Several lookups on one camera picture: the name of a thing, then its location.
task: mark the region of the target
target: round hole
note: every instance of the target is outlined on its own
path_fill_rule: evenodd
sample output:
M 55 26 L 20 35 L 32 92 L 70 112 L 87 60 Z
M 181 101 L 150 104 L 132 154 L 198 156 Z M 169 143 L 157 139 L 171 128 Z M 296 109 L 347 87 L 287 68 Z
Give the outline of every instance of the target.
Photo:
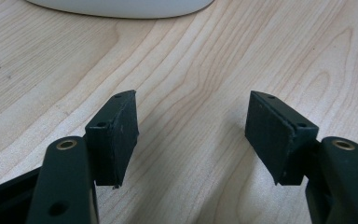
M 106 122 L 97 123 L 97 127 L 103 128 L 104 126 L 106 126 Z
M 354 150 L 354 145 L 343 140 L 334 140 L 333 145 L 344 150 Z
M 77 144 L 77 141 L 72 140 L 72 139 L 63 140 L 62 142 L 57 144 L 57 149 L 66 150 L 66 149 L 74 147 L 76 144 Z
M 48 210 L 48 214 L 52 217 L 57 217 L 66 212 L 69 208 L 69 203 L 65 201 L 59 201 L 54 203 Z

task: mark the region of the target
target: wooden table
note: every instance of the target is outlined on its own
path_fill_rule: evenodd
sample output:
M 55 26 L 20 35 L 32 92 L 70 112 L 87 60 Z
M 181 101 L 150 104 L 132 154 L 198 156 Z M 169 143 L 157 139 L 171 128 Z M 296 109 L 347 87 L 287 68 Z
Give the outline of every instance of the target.
M 166 20 L 76 15 L 0 0 L 0 183 L 82 135 L 137 90 L 138 145 L 102 223 L 310 223 L 244 137 L 251 90 L 358 142 L 358 1 L 216 0 Z

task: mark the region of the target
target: wooden surface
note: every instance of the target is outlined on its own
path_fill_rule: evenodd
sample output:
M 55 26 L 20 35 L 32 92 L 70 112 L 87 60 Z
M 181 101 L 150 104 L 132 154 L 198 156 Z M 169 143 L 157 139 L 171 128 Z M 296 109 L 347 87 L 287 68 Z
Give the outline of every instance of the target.
M 215 0 L 140 21 L 0 0 L 0 183 L 132 89 L 141 134 L 124 186 L 97 188 L 102 223 L 310 223 L 304 184 L 274 186 L 244 137 L 249 94 L 358 142 L 358 1 Z

